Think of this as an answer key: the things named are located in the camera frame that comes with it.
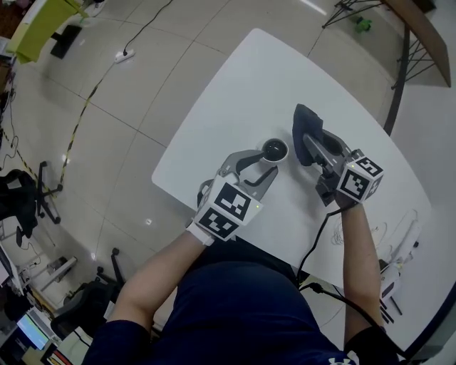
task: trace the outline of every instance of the white wall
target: white wall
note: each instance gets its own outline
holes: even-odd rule
[[[441,0],[436,6],[430,19],[447,44],[453,87],[407,84],[392,134],[433,208],[398,295],[408,317],[403,334],[419,334],[456,282],[456,4]],[[394,337],[400,341],[400,335]],[[440,364],[453,365],[456,348],[445,351]]]

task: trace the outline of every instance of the green object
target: green object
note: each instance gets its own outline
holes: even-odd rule
[[[364,31],[369,31],[369,29],[371,29],[371,23],[371,20],[364,19],[362,16],[360,16],[358,19],[356,19],[355,32],[362,33]]]
[[[6,50],[16,54],[20,63],[37,61],[41,49],[59,26],[79,13],[87,17],[74,0],[36,0],[27,11]]]

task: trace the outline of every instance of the black chair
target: black chair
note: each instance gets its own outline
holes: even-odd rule
[[[95,281],[82,284],[67,300],[63,307],[58,309],[51,322],[51,328],[61,339],[65,339],[78,327],[90,337],[106,322],[104,314],[109,302],[115,303],[125,284],[119,270],[116,256],[119,250],[114,248],[111,261],[114,267],[115,279],[103,274],[103,268],[97,268]]]
[[[60,217],[54,217],[44,198],[62,191],[63,186],[59,184],[55,190],[43,192],[43,168],[46,166],[46,162],[40,163],[37,183],[22,170],[12,170],[6,176],[0,177],[0,220],[16,216],[21,226],[16,230],[16,242],[19,246],[22,244],[22,237],[25,235],[30,238],[34,227],[38,225],[35,212],[41,218],[44,218],[46,212],[55,225],[61,221]]]

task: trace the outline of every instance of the white table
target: white table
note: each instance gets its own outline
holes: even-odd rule
[[[264,209],[238,235],[298,267],[325,214],[337,209],[335,203],[324,207],[315,191],[317,169],[304,168],[294,154],[291,127],[298,103],[315,111],[326,130],[350,148],[360,148],[384,169],[383,181],[365,207],[371,228],[378,227],[373,234],[377,244],[381,241],[378,250],[388,253],[399,245],[415,215],[424,223],[430,214],[421,184],[392,140],[348,91],[259,29],[242,41],[206,87],[152,181],[196,210],[201,182],[213,178],[230,153],[255,149],[271,136],[283,138],[291,148],[289,159],[279,166],[279,175],[262,200]],[[249,172],[260,175],[264,170],[257,165]],[[331,243],[337,223],[337,217],[328,221],[304,270],[343,287],[343,246]]]

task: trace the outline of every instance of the navy shirt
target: navy shirt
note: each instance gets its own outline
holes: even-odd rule
[[[250,262],[220,262],[181,281],[160,340],[128,321],[97,332],[83,365],[397,364],[367,329],[340,351],[319,330],[306,300],[284,275]]]

